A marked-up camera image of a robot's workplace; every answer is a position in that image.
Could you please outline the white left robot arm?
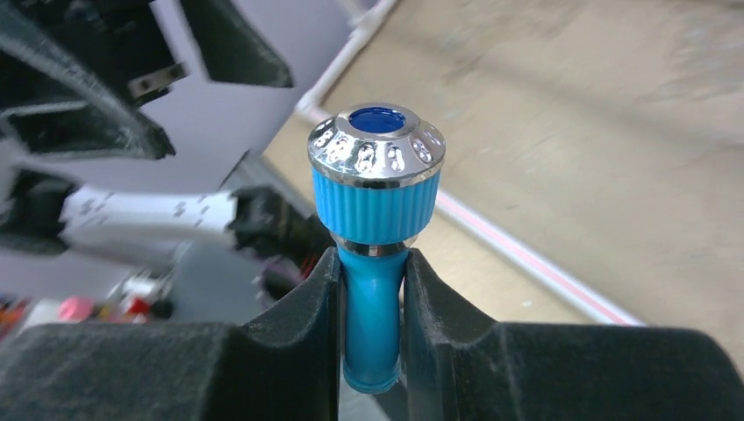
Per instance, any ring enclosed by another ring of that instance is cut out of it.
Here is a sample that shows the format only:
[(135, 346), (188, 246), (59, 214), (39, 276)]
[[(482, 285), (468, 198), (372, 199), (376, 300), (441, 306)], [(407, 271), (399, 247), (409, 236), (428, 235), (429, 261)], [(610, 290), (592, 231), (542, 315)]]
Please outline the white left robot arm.
[(2, 247), (55, 256), (126, 239), (206, 240), (310, 273), (330, 234), (269, 187), (122, 192), (21, 161), (174, 155), (142, 107), (186, 74), (148, 1), (2, 2)]

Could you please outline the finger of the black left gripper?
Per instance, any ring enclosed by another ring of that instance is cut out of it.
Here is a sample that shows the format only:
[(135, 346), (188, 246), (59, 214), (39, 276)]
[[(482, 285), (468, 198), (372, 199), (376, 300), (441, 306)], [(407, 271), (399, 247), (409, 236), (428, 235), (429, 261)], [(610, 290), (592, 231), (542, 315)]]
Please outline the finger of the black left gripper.
[(181, 0), (193, 39), (214, 82), (289, 89), (283, 57), (250, 25), (231, 0)]
[(148, 1), (4, 1), (1, 134), (57, 159), (174, 153), (143, 106), (175, 80)]

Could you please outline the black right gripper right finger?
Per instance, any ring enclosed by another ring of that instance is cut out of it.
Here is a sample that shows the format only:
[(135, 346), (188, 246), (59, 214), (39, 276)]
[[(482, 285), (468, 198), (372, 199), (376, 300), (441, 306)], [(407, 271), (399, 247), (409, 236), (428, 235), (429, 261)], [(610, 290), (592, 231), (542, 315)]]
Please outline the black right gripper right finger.
[(498, 322), (418, 250), (404, 285), (412, 420), (740, 420), (743, 382), (689, 329)]

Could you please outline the blue plastic water faucet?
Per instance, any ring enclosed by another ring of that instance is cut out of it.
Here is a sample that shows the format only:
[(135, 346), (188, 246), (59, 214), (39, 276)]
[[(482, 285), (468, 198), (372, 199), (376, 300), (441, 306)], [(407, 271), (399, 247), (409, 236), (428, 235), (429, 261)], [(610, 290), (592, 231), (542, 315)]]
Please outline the blue plastic water faucet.
[(361, 393), (383, 393), (399, 376), (399, 290), (433, 217), (445, 152), (437, 129), (391, 103), (344, 110), (308, 138), (318, 217), (346, 287), (343, 372)]

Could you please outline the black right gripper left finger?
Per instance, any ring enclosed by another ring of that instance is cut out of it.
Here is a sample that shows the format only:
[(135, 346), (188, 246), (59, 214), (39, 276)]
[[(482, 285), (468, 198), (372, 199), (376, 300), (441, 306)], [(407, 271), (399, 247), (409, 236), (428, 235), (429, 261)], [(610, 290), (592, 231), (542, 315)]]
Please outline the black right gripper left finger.
[(1, 352), (4, 420), (334, 420), (340, 260), (245, 325), (49, 324)]

